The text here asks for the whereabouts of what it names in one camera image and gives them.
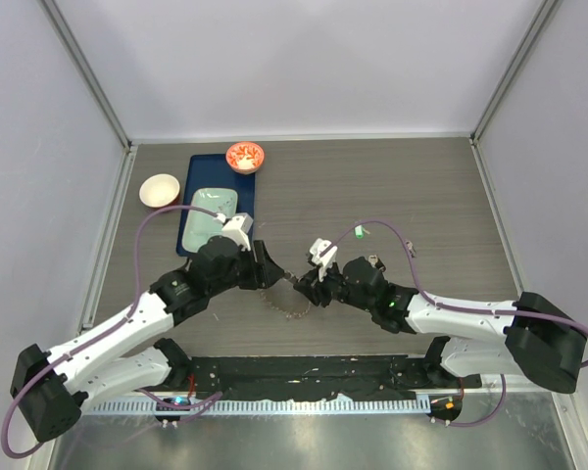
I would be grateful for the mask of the metal disc key organizer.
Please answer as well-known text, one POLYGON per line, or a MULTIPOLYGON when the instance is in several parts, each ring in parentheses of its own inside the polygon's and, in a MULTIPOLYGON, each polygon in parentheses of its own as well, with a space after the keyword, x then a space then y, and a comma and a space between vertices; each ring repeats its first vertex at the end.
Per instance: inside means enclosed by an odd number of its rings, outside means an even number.
POLYGON ((262 290, 260 298, 264 304, 286 319, 300 319, 312 309, 312 304, 287 283, 262 290))

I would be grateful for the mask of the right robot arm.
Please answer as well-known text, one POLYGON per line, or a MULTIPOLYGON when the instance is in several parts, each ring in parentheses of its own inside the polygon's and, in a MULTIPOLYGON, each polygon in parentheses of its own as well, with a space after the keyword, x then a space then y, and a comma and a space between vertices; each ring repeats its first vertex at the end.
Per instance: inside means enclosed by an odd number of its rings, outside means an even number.
POLYGON ((575 392, 587 334, 543 296, 483 303, 431 296, 385 279, 382 263, 359 257, 315 267, 294 283, 315 306, 336 301, 370 314, 393 334, 433 334, 422 364, 428 383, 473 374, 521 375, 551 392, 575 392))

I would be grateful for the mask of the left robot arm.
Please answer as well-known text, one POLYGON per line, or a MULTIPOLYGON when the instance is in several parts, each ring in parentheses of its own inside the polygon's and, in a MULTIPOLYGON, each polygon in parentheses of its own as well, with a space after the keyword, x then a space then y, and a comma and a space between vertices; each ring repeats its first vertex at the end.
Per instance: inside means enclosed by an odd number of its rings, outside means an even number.
POLYGON ((37 344, 21 351, 11 395, 33 435, 46 443, 102 401, 149 387, 179 390, 191 360, 166 332, 223 292, 267 289, 284 275, 263 241, 245 250, 215 236, 109 320, 48 351, 37 344))

